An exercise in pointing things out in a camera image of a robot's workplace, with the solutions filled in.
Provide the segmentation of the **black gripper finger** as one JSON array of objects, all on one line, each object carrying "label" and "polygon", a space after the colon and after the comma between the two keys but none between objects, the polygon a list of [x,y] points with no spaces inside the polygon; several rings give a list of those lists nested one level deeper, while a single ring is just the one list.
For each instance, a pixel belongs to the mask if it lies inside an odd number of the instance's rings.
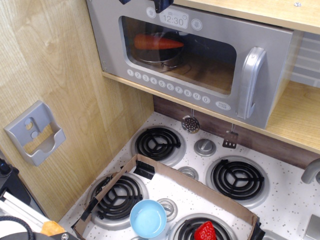
[{"label": "black gripper finger", "polygon": [[174,0],[153,0],[153,2],[155,6],[155,12],[159,14],[171,6],[174,3]]},{"label": "black gripper finger", "polygon": [[128,2],[130,2],[131,0],[119,0],[123,5],[127,4]]}]

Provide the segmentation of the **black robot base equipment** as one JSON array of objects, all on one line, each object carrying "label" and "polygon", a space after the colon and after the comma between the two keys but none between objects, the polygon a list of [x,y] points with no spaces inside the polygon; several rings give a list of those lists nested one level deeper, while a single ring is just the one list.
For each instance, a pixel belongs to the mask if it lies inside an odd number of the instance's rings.
[{"label": "black robot base equipment", "polygon": [[0,194],[4,191],[10,193],[26,205],[31,203],[31,197],[20,180],[19,170],[0,159]]}]

